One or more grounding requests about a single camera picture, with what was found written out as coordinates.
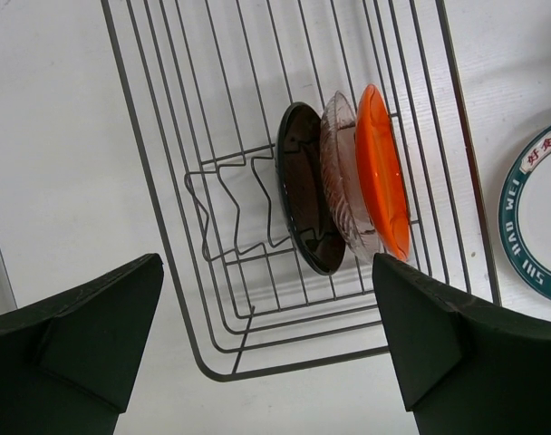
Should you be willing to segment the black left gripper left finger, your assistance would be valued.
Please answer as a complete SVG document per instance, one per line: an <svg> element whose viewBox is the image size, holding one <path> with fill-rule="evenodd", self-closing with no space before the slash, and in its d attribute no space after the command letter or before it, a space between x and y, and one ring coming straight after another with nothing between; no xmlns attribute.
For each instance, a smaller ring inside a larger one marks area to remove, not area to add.
<svg viewBox="0 0 551 435"><path fill-rule="evenodd" d="M0 315L0 434L112 434L130 402L163 262L140 256Z"/></svg>

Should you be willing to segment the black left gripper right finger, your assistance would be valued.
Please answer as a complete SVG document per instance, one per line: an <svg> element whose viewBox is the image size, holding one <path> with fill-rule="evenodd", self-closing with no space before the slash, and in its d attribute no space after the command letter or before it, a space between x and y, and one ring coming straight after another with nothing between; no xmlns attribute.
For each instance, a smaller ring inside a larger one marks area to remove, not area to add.
<svg viewBox="0 0 551 435"><path fill-rule="evenodd" d="M551 322L387 254L372 281L404 407L421 434L551 434Z"/></svg>

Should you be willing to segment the white plate green lettered rim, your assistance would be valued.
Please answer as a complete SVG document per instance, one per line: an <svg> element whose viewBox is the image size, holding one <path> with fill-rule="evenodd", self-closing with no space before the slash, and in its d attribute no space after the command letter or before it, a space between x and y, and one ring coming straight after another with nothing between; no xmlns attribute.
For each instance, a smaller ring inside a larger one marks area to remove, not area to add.
<svg viewBox="0 0 551 435"><path fill-rule="evenodd" d="M551 304L551 124L517 154L498 201L498 233L527 290ZM551 314L534 316L551 321Z"/></svg>

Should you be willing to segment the orange plastic plate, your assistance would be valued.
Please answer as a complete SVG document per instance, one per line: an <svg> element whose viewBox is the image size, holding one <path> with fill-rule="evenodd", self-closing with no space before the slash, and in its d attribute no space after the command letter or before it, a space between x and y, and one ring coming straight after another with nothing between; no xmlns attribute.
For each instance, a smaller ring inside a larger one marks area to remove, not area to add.
<svg viewBox="0 0 551 435"><path fill-rule="evenodd" d="M410 216L392 125L379 89L369 84L356 113L358 178L369 217L384 247L401 261L411 249Z"/></svg>

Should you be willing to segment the clear glass plate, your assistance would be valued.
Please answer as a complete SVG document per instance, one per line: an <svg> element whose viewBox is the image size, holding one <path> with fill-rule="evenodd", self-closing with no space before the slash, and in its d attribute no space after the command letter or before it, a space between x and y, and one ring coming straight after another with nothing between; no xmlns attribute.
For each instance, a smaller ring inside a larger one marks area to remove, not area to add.
<svg viewBox="0 0 551 435"><path fill-rule="evenodd" d="M320 165L331 217L351 251L371 264L382 242L363 200L355 154L356 118L351 104L337 91L321 119Z"/></svg>

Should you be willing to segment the dark green plate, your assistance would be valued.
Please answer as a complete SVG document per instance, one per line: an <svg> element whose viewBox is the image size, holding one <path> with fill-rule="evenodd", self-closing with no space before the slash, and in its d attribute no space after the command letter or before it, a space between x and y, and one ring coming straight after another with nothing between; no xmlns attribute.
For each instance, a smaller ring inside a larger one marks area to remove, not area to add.
<svg viewBox="0 0 551 435"><path fill-rule="evenodd" d="M281 119L275 144L278 194L285 223L305 262L319 275L340 268L346 243L331 217L320 164L321 117L296 101Z"/></svg>

